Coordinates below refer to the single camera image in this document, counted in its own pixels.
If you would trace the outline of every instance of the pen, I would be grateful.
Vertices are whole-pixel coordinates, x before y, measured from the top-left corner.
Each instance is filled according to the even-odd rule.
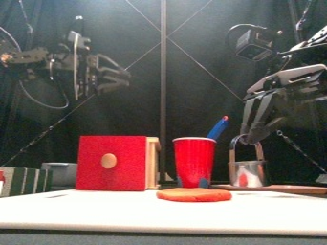
[[[207,138],[214,139],[216,141],[219,139],[224,129],[227,128],[227,125],[228,125],[228,116],[223,116],[223,118],[219,120],[218,124],[211,129]]]

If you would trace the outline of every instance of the red plastic cup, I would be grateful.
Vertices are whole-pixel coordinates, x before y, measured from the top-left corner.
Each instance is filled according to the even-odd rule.
[[[216,141],[210,138],[183,137],[172,142],[179,187],[208,188]]]

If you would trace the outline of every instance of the bucket handle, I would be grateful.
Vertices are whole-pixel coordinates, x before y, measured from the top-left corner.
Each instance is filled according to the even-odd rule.
[[[247,134],[240,134],[238,135],[230,143],[230,162],[235,163],[236,162],[236,158],[235,158],[235,147],[238,144],[238,141],[246,137]],[[262,150],[262,145],[260,142],[256,142],[255,144],[251,144],[255,146],[255,151],[256,151],[256,160],[258,161],[264,161],[264,157],[263,157],[263,150]]]

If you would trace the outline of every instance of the wooden knob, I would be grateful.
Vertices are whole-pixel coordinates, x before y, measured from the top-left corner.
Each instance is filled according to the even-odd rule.
[[[116,166],[118,159],[116,156],[111,153],[107,153],[102,158],[102,165],[104,168],[110,169]]]

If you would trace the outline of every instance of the wooden box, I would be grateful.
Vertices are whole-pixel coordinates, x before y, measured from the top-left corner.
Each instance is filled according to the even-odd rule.
[[[82,190],[158,188],[160,143],[146,136],[82,136],[76,184]]]

